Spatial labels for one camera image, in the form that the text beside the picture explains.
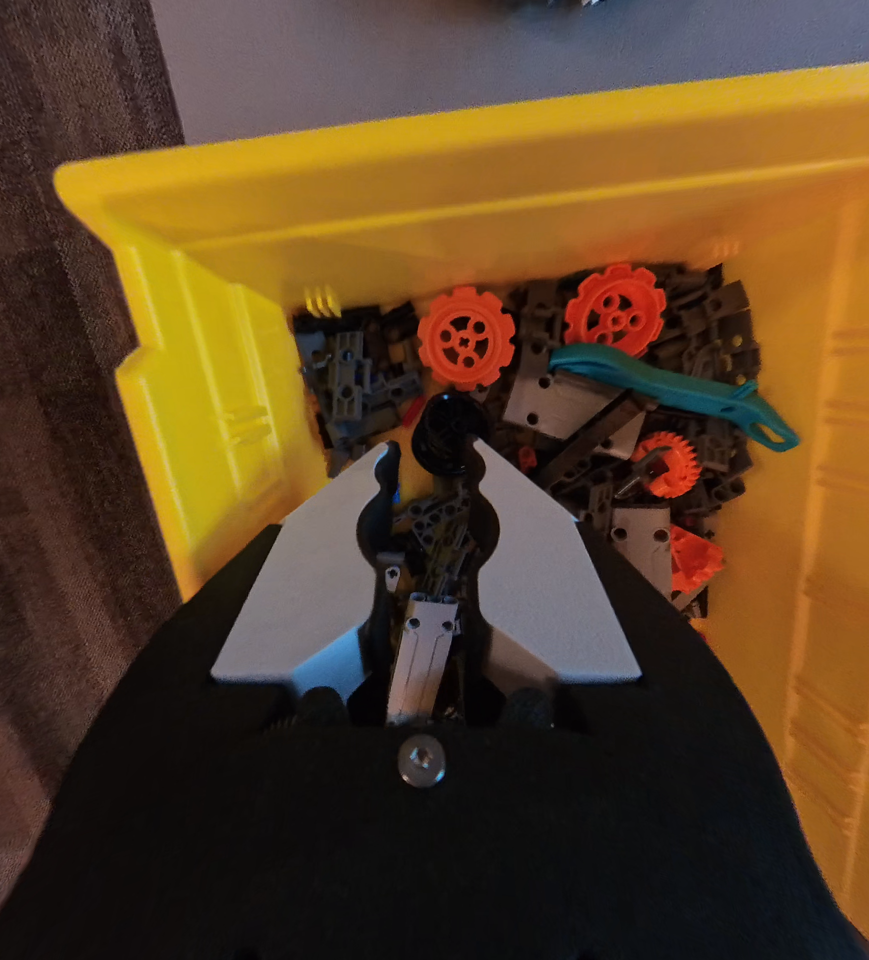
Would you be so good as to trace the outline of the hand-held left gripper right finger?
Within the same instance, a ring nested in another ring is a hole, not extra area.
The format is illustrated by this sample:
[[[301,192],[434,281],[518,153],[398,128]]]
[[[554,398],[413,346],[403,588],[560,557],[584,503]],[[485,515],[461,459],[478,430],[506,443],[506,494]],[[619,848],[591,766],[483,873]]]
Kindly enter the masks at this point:
[[[499,529],[477,573],[486,677],[504,694],[640,679],[578,522],[483,439],[473,451]]]

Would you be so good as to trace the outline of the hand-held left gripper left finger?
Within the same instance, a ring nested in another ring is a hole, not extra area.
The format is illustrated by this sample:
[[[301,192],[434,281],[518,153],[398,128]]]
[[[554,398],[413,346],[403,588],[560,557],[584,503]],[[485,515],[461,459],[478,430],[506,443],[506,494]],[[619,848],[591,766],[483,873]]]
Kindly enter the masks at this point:
[[[401,452],[385,441],[287,515],[229,631],[211,677],[225,684],[275,684],[297,697],[316,688],[342,701],[369,675],[360,630],[369,621],[377,583],[359,523]]]

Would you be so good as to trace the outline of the pile of grey bricks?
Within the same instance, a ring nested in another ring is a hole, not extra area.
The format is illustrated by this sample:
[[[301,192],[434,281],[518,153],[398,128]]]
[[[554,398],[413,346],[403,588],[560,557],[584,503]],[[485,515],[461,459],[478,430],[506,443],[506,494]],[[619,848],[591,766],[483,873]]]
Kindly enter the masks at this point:
[[[633,266],[654,273],[667,297],[661,334],[637,359],[676,373],[678,368],[665,366],[667,361],[695,361],[702,356],[702,347],[723,346],[728,342],[727,323],[735,320],[740,322],[741,345],[757,350],[751,318],[744,313],[749,306],[744,288],[735,283],[724,291],[720,268],[692,274],[682,265]],[[491,386],[471,391],[446,386],[447,392],[467,394],[482,404],[491,425],[490,438],[484,441],[573,516],[585,547],[595,535],[611,542],[612,512],[623,506],[667,506],[670,526],[706,538],[700,522],[719,510],[721,497],[744,492],[741,477],[751,466],[749,437],[730,421],[681,412],[633,390],[618,388],[620,394],[567,439],[549,438],[502,422],[516,376],[552,374],[548,369],[552,352],[567,346],[563,340],[565,308],[578,293],[580,283],[605,268],[584,270],[559,280],[526,282],[505,296],[494,293],[515,324],[513,358]],[[480,293],[489,292],[475,288]],[[422,364],[418,356],[422,318],[408,303],[387,312],[380,307],[345,311],[340,330],[333,334],[326,334],[324,325],[297,320],[300,346],[306,346],[315,332],[321,338],[314,351],[304,354],[305,377],[322,407],[332,403],[329,426],[353,425],[342,417],[353,400],[363,402],[363,414],[374,414],[382,391],[395,385],[393,376],[380,366],[371,377],[356,368],[374,357],[369,340],[383,334],[399,342],[410,333],[417,339],[416,357]],[[356,368],[351,382],[340,380],[348,367]],[[674,499],[651,495],[644,485],[647,478],[642,462],[632,462],[638,443],[662,430],[688,440],[701,464],[695,486]],[[399,508],[394,505],[397,484],[389,476],[382,482],[382,491],[392,494],[391,505],[381,506],[378,496],[358,523],[361,545],[366,558],[374,561],[377,577],[388,577],[390,567],[396,572],[406,570],[414,593],[453,596],[458,602],[455,634],[433,713],[428,721],[411,725],[447,722],[462,716],[469,723],[482,724],[492,712],[500,710],[503,692],[485,673],[490,628],[480,612],[478,594],[478,573],[497,544],[499,529],[486,498],[478,492],[485,469],[477,463],[473,451],[476,439],[467,438],[464,475],[430,474],[436,480],[433,495]],[[374,601],[358,636],[369,671],[346,701],[358,726],[388,726],[386,710],[393,666],[409,600],[405,586],[394,591],[397,600]]]

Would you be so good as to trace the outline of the black pulley wheel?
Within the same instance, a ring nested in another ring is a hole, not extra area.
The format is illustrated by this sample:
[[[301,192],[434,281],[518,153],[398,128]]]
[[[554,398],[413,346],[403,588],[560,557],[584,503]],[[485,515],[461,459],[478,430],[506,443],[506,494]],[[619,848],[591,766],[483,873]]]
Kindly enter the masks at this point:
[[[467,439],[487,441],[491,424],[482,403],[467,393],[443,391],[430,397],[411,437],[418,465],[437,477],[465,475]]]

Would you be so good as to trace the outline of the yellow plastic bin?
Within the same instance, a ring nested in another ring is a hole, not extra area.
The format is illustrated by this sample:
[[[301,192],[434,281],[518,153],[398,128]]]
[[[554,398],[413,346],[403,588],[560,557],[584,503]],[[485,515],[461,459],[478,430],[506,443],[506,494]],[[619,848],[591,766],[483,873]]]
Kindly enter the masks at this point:
[[[869,940],[869,64],[60,167],[139,346],[117,389],[183,599],[327,481],[288,321],[615,262],[743,282],[761,392],[702,627]]]

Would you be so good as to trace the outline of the grey panel brick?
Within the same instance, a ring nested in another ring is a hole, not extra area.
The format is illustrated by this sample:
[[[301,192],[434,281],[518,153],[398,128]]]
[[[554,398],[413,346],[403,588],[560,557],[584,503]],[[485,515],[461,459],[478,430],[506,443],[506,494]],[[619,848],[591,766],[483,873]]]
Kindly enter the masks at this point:
[[[603,411],[620,390],[564,370],[516,375],[501,414],[507,425],[567,440]]]
[[[456,633],[454,596],[408,597],[385,711],[387,726],[431,719]]]
[[[666,600],[673,590],[671,514],[667,506],[622,506],[612,511],[610,540]]]

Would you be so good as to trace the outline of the orange wedge brick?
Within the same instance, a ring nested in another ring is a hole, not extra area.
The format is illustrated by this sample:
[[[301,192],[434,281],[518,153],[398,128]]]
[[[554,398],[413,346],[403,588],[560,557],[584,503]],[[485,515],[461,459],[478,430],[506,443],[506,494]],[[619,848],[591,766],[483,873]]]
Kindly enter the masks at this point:
[[[724,551],[712,540],[675,524],[668,533],[674,593],[692,594],[724,568]]]

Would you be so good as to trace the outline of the orange bevel gear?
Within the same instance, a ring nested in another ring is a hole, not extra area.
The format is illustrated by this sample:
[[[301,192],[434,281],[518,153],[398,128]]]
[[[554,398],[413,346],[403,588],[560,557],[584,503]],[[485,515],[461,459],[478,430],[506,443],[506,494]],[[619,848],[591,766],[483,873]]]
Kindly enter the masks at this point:
[[[670,430],[656,431],[641,439],[631,462],[642,463],[644,486],[656,498],[680,498],[688,494],[702,476],[695,448],[688,439]]]

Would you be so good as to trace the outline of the teal brick separator tool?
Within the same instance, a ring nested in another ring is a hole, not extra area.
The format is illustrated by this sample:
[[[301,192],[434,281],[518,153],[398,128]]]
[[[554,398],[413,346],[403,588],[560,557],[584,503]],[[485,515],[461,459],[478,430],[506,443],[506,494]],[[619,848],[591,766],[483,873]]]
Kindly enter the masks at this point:
[[[671,372],[597,343],[566,345],[553,351],[548,370],[632,390],[677,411],[728,421],[768,450],[785,452],[801,443],[781,414],[764,400],[753,379],[730,385]]]

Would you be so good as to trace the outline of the orange gear wheel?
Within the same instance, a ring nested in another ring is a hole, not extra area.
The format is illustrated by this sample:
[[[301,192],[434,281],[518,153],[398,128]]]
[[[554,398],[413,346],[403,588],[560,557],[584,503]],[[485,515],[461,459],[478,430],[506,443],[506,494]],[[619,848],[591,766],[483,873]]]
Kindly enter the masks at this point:
[[[418,356],[435,383],[487,388],[513,360],[515,323],[497,294],[473,286],[438,295],[418,325]]]
[[[588,275],[564,313],[565,345],[612,347],[641,358],[664,326],[667,296],[646,267],[616,263]]]

